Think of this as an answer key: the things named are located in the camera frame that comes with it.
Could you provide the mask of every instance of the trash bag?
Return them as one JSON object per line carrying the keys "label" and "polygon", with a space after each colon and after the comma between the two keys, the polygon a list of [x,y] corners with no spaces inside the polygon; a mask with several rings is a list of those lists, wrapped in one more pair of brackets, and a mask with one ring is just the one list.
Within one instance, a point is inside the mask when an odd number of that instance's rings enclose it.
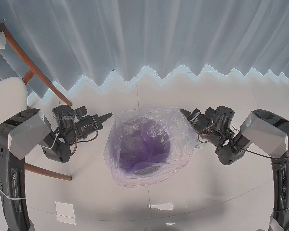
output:
{"label": "trash bag", "polygon": [[135,109],[116,114],[104,160],[116,184],[141,187],[169,178],[201,147],[178,108]]}

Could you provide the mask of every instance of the white zip tie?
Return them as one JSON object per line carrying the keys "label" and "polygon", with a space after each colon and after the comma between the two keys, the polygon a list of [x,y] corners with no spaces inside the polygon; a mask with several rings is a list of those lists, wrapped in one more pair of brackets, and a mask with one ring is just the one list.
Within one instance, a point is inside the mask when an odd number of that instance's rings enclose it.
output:
{"label": "white zip tie", "polygon": [[46,149],[52,149],[54,147],[55,142],[56,142],[57,136],[58,136],[58,133],[56,133],[56,137],[54,138],[54,143],[52,144],[52,147],[46,147],[46,146],[42,146],[42,145],[41,146],[46,148]]}
{"label": "white zip tie", "polygon": [[4,196],[6,196],[8,199],[11,199],[11,200],[22,200],[22,199],[26,199],[26,197],[25,197],[25,198],[10,198],[9,196],[5,195],[5,194],[3,193],[3,191],[1,191],[1,190],[0,190],[0,193],[2,193]]}

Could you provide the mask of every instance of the floor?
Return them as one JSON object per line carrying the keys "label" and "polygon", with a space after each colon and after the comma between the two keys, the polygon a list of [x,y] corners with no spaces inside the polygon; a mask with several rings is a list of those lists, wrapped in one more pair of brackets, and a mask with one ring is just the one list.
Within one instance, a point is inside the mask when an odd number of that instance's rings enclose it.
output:
{"label": "floor", "polygon": [[[289,119],[289,79],[257,71],[243,76],[233,70],[224,76],[207,67],[195,76],[183,67],[161,80],[147,69],[130,82],[113,71],[101,87],[84,77],[73,90],[62,92],[73,102],[72,108],[84,105],[91,115],[157,106],[204,112],[224,105],[235,111],[236,128],[258,108]],[[59,105],[55,95],[47,93],[42,100],[31,96],[28,104],[41,109],[56,128],[51,112]],[[26,172],[28,212],[35,230],[267,230],[273,209],[269,159],[246,153],[224,166],[207,143],[171,178],[123,189],[114,183],[103,158],[113,122],[114,116],[96,140],[79,144],[65,164],[48,160],[40,146],[26,157],[30,164],[73,177],[63,181]],[[254,145],[250,149],[263,153]],[[0,230],[6,229],[0,202]]]}

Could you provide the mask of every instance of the blue-gray curtain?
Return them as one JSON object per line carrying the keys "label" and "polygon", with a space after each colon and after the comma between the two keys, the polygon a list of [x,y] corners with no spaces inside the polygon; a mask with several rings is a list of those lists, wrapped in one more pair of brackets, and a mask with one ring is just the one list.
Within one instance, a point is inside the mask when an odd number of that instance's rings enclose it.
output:
{"label": "blue-gray curtain", "polygon": [[[0,0],[0,18],[35,64],[69,90],[81,75],[128,81],[144,65],[164,78],[178,65],[198,75],[254,67],[289,77],[289,0]],[[27,66],[6,44],[0,79]],[[42,97],[37,77],[28,84]]]}

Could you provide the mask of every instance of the wooden chair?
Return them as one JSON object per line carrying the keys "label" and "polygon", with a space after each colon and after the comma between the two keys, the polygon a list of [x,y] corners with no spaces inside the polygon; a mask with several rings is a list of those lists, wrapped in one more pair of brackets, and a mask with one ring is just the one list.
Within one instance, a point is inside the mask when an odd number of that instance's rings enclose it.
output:
{"label": "wooden chair", "polygon": [[[24,75],[22,79],[19,77],[11,77],[0,81],[0,123],[19,113],[20,111],[29,108],[27,106],[27,87],[26,84],[29,80],[37,75],[47,87],[50,88],[63,102],[72,106],[70,102],[54,85],[51,81],[39,70],[39,68],[33,63],[33,61],[27,56],[23,49],[16,42],[14,37],[8,31],[4,25],[4,21],[0,22],[0,32],[3,31],[6,37],[6,41],[17,53],[17,55],[27,64],[29,71]],[[72,180],[72,176],[63,175],[47,169],[43,169],[28,163],[25,163],[25,170],[34,172],[37,174],[63,179]]]}

